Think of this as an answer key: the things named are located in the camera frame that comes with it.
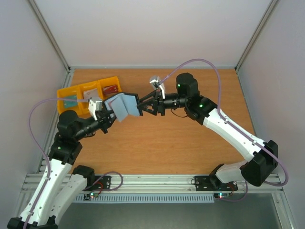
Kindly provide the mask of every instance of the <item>wooden table surface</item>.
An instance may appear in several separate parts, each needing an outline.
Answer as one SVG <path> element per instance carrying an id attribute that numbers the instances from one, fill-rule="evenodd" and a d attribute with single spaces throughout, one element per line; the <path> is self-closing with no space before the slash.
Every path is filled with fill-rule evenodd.
<path id="1" fill-rule="evenodd" d="M 118 76 L 124 92 L 140 97 L 153 89 L 150 77 L 163 79 L 171 69 L 76 69 L 72 85 Z M 189 72 L 198 81 L 201 95 L 217 102 L 218 81 L 212 69 L 182 69 L 165 82 L 167 93 L 176 92 L 175 80 Z M 234 69 L 220 69 L 222 109 L 240 126 L 253 133 L 241 87 Z M 185 115 L 183 109 L 176 110 Z M 86 165 L 95 173 L 124 174 L 208 174 L 221 163 L 241 161 L 242 156 L 219 135 L 190 118 L 145 113 L 116 121 L 108 133 L 81 140 L 83 149 L 75 165 Z"/>

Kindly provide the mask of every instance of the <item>black mounting plate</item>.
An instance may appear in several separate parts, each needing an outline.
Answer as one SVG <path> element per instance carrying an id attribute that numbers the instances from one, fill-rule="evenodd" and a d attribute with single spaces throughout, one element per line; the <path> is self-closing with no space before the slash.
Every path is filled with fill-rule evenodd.
<path id="1" fill-rule="evenodd" d="M 94 180 L 97 180 L 98 178 L 100 178 L 100 176 L 94 176 Z M 111 185 L 111 176 L 104 176 L 102 177 L 102 179 L 99 180 L 99 182 L 103 185 L 103 190 L 108 190 L 110 189 L 110 185 Z M 101 189 L 100 187 L 101 185 L 95 184 L 86 191 L 98 190 Z"/>
<path id="2" fill-rule="evenodd" d="M 194 179 L 192 180 L 192 184 L 195 185 L 196 191 L 232 191 L 231 187 L 227 186 L 226 184 L 223 184 L 223 186 L 220 189 L 215 189 L 213 185 L 210 182 L 210 177 L 208 175 L 206 176 L 194 176 Z M 238 190 L 237 184 L 235 185 L 234 182 L 229 182 L 229 184 L 232 185 L 234 191 Z"/>

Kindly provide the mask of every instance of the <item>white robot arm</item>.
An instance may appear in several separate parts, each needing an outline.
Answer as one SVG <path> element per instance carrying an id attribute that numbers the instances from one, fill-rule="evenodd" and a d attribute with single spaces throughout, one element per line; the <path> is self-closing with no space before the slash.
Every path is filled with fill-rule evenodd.
<path id="1" fill-rule="evenodd" d="M 157 81 L 158 78 L 155 77 L 153 88 L 156 88 Z M 237 180 L 246 180 L 254 186 L 260 186 L 277 166 L 277 162 L 262 148 L 277 157 L 277 144 L 272 140 L 267 143 L 252 135 L 231 120 L 222 110 L 218 111 L 217 104 L 200 95 L 198 83 L 191 74 L 178 75 L 176 88 L 177 93 L 164 96 L 163 85 L 159 90 L 140 99 L 138 107 L 153 115 L 165 115 L 166 109 L 182 107 L 189 118 L 215 131 L 237 149 L 244 161 L 231 165 L 221 164 L 210 174 L 210 181 L 215 190 L 226 183 Z"/>
<path id="2" fill-rule="evenodd" d="M 64 212 L 75 197 L 86 187 L 95 182 L 94 169 L 78 166 L 65 187 L 60 190 L 62 182 L 71 170 L 82 146 L 80 139 L 91 136 L 101 129 L 107 133 L 115 117 L 113 111 L 101 106 L 101 100 L 91 99 L 94 114 L 88 119 L 81 119 L 70 110 L 63 112 L 57 124 L 58 133 L 54 138 L 49 153 L 51 171 L 48 168 L 30 202 L 18 218 L 11 218 L 9 229 L 56 229 Z"/>
<path id="3" fill-rule="evenodd" d="M 156 89 L 158 81 L 157 77 L 150 80 L 154 89 Z M 277 163 L 254 143 L 264 146 L 276 157 L 277 144 L 272 140 L 267 143 L 257 138 L 242 129 L 221 110 L 218 111 L 217 105 L 213 101 L 199 94 L 198 83 L 191 74 L 178 75 L 176 87 L 178 93 L 165 94 L 165 87 L 161 84 L 159 89 L 140 100 L 137 94 L 128 95 L 135 97 L 135 104 L 137 104 L 140 115 L 142 115 L 142 111 L 153 115 L 165 115 L 166 109 L 183 107 L 188 117 L 215 131 L 237 149 L 244 161 L 231 165 L 221 164 L 210 174 L 210 182 L 215 190 L 236 180 L 246 180 L 254 186 L 260 186 L 276 168 Z M 94 183 L 94 170 L 80 166 L 75 168 L 69 182 L 59 192 L 63 179 L 70 171 L 82 148 L 79 140 L 91 136 L 99 129 L 107 133 L 107 129 L 112 126 L 117 115 L 113 114 L 113 110 L 107 110 L 100 99 L 90 100 L 89 111 L 92 117 L 88 119 L 80 119 L 74 111 L 65 111 L 60 115 L 57 124 L 58 133 L 49 154 L 50 176 L 48 177 L 49 173 L 46 170 L 30 203 L 20 217 L 10 219 L 9 229 L 25 229 L 25 222 L 29 224 L 27 229 L 56 229 L 76 195 Z"/>

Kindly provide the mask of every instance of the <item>yellow tray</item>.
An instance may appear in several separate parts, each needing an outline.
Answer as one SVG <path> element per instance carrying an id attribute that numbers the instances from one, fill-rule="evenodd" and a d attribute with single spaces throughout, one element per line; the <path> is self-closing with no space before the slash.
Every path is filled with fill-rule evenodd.
<path id="1" fill-rule="evenodd" d="M 66 98 L 68 96 L 76 96 L 77 99 L 84 99 L 83 93 L 85 91 L 97 88 L 99 97 L 102 100 L 105 100 L 109 96 L 103 94 L 103 92 L 102 92 L 103 87 L 111 86 L 114 84 L 118 86 L 118 91 L 121 92 L 122 89 L 120 86 L 119 79 L 117 76 L 114 76 L 114 77 L 110 77 L 110 78 L 106 78 L 106 79 L 102 79 L 102 80 L 92 81 L 89 83 L 82 83 L 82 84 L 72 86 L 72 87 L 61 88 L 61 89 L 57 90 L 57 97 Z M 76 106 L 65 108 L 64 101 L 58 101 L 57 109 L 58 109 L 59 114 L 61 114 L 64 111 L 67 111 L 67 110 L 74 110 L 78 116 L 85 117 L 85 116 L 88 116 L 88 114 L 89 114 L 88 104 L 89 103 L 78 103 Z"/>

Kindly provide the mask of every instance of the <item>purple cable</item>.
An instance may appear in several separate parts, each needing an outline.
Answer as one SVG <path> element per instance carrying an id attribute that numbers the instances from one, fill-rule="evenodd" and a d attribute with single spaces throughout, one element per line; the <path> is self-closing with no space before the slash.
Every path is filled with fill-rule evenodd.
<path id="1" fill-rule="evenodd" d="M 244 181 L 244 183 L 246 184 L 246 191 L 244 193 L 244 196 L 241 197 L 240 199 L 220 199 L 220 198 L 217 198 L 218 200 L 223 200 L 223 201 L 227 201 L 227 202 L 233 202 L 233 203 L 236 203 L 236 202 L 239 202 L 239 201 L 242 201 L 246 198 L 246 196 L 248 195 L 248 182 L 247 181 Z"/>
<path id="2" fill-rule="evenodd" d="M 40 150 L 41 153 L 42 153 L 43 158 L 45 159 L 45 161 L 46 161 L 46 163 L 47 163 L 47 169 L 48 169 L 47 178 L 49 178 L 49 177 L 50 177 L 50 174 L 51 174 L 51 165 L 50 165 L 49 158 L 48 158 L 47 154 L 43 151 L 42 147 L 39 145 L 39 143 L 37 142 L 37 140 L 36 140 L 36 138 L 35 138 L 35 136 L 34 136 L 34 134 L 33 134 L 33 132 L 32 132 L 32 128 L 31 128 L 31 116 L 32 116 L 34 110 L 35 110 L 39 105 L 41 105 L 41 104 L 43 104 L 43 103 L 45 103 L 45 102 L 49 102 L 49 101 L 58 101 L 58 100 L 61 100 L 61 101 L 64 100 L 64 101 L 69 101 L 69 102 L 87 102 L 87 101 L 88 101 L 88 100 L 86 100 L 86 99 L 83 99 L 83 100 L 75 100 L 75 99 L 65 99 L 65 98 L 45 99 L 45 100 L 42 100 L 42 101 L 36 103 L 36 104 L 32 107 L 32 109 L 30 110 L 29 119 L 28 119 L 28 129 L 29 129 L 30 136 L 31 136 L 32 139 L 34 140 L 35 144 L 38 146 L 39 150 Z M 41 189 L 39 190 L 39 193 L 38 193 L 37 197 L 35 198 L 35 200 L 34 200 L 34 202 L 33 202 L 33 204 L 32 204 L 32 207 L 31 207 L 31 209 L 30 209 L 30 213 L 31 213 L 31 214 L 29 214 L 29 215 L 27 216 L 27 218 L 26 218 L 26 220 L 25 220 L 25 222 L 24 222 L 23 229 L 26 229 L 26 227 L 27 227 L 27 225 L 28 225 L 28 222 L 29 222 L 29 220 L 30 220 L 30 218 L 31 218 L 31 215 L 33 214 L 33 210 L 35 209 L 35 207 L 36 207 L 36 205 L 37 205 L 37 202 L 38 202 L 40 196 L 42 195 L 43 190 L 45 189 L 45 187 L 46 187 L 46 185 L 47 185 L 48 180 L 49 180 L 49 179 L 46 179 L 46 180 L 44 181 L 44 183 L 42 184 Z"/>
<path id="3" fill-rule="evenodd" d="M 242 136 L 244 136 L 245 138 L 247 138 L 249 141 L 251 141 L 253 144 L 255 144 L 256 146 L 260 147 L 263 151 L 265 151 L 270 157 L 272 157 L 283 169 L 284 173 L 285 173 L 285 181 L 283 183 L 279 183 L 279 184 L 275 184 L 275 183 L 271 183 L 268 181 L 265 181 L 266 184 L 269 185 L 273 185 L 273 186 L 277 186 L 277 187 L 281 187 L 284 186 L 285 184 L 288 183 L 289 180 L 289 176 L 288 176 L 288 171 L 286 169 L 286 167 L 284 166 L 283 162 L 277 158 L 276 156 L 274 156 L 268 149 L 264 148 L 262 145 L 258 144 L 257 142 L 255 142 L 251 137 L 249 137 L 248 135 L 246 135 L 242 130 L 240 130 L 237 126 L 235 126 L 233 123 L 231 123 L 230 121 L 228 121 L 222 114 L 221 114 L 221 109 L 220 109 L 220 105 L 221 105 L 221 79 L 220 79 L 220 74 L 217 70 L 217 68 L 209 61 L 205 60 L 205 59 L 192 59 L 189 61 L 184 62 L 183 64 L 180 64 L 177 68 L 175 68 L 170 74 L 168 74 L 163 80 L 160 81 L 160 84 L 162 84 L 165 80 L 167 80 L 171 75 L 173 75 L 177 70 L 179 70 L 180 68 L 182 68 L 183 66 L 185 66 L 188 63 L 194 62 L 194 61 L 202 61 L 205 62 L 207 64 L 209 64 L 216 72 L 217 78 L 218 78 L 218 106 L 217 106 L 217 112 L 219 114 L 219 116 L 225 121 L 227 122 L 227 124 L 229 124 L 231 127 L 233 127 L 237 132 L 239 132 Z"/>
<path id="4" fill-rule="evenodd" d="M 99 182 L 99 180 L 102 179 L 104 176 L 106 176 L 108 174 L 112 174 L 112 173 L 119 175 L 120 178 L 121 178 L 121 182 L 120 182 L 120 184 L 117 187 L 114 187 L 114 188 L 111 188 L 111 189 L 106 189 L 104 191 L 108 191 L 109 192 L 109 191 L 115 191 L 115 190 L 119 189 L 123 185 L 123 176 L 119 172 L 111 171 L 111 172 L 107 172 L 107 173 L 104 173 L 103 175 L 101 175 L 90 187 L 85 188 L 83 191 L 86 191 L 87 189 L 91 188 L 93 185 L 95 185 L 97 182 Z"/>

